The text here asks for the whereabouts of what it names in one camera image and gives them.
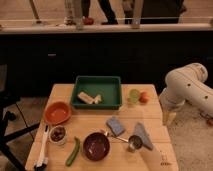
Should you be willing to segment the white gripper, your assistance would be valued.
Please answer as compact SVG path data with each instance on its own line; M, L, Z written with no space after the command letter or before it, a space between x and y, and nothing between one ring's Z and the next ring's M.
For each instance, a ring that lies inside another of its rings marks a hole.
M175 119L175 112L185 104L185 100L164 89L159 95L159 101L163 111L163 124L168 126Z

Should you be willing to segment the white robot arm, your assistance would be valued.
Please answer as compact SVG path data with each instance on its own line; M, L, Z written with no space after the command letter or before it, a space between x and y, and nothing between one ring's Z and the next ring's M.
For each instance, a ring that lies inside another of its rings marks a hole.
M208 71L200 63L191 63L166 74L166 87L159 95L165 126L172 123L176 111L186 101L213 117L213 88L204 84L207 78Z

